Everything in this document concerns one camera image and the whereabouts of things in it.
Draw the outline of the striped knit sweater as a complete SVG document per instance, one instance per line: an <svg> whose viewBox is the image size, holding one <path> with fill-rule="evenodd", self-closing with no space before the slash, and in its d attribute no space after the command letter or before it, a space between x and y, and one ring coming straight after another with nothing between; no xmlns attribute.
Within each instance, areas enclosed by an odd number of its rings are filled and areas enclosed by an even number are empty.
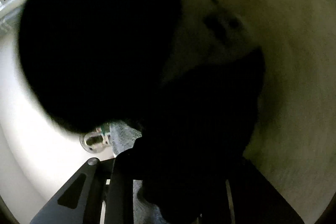
<svg viewBox="0 0 336 224"><path fill-rule="evenodd" d="M141 132L131 128L125 122L113 122L109 124L110 141L114 156L134 146L135 140L142 136ZM167 223L156 205L139 199L138 194L142 191L142 181L133 181L133 216L134 223L159 224Z"/></svg>

